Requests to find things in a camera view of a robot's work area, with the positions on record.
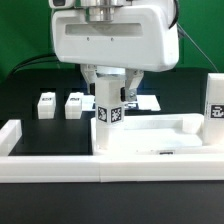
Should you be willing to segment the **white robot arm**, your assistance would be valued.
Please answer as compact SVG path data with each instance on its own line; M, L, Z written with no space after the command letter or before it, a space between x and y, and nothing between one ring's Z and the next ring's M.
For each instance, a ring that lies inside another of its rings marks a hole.
M77 63L94 94L96 78L123 69L122 101L134 101L146 71L179 60L178 0L48 0L57 58Z

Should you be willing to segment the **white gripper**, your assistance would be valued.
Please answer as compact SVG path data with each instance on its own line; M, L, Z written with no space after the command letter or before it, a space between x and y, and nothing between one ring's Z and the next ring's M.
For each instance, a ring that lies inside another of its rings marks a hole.
M133 102L144 71L170 70L179 60L177 3L52 3L50 8L54 51L62 62L81 64L89 94L95 93L96 66L126 68L121 101Z

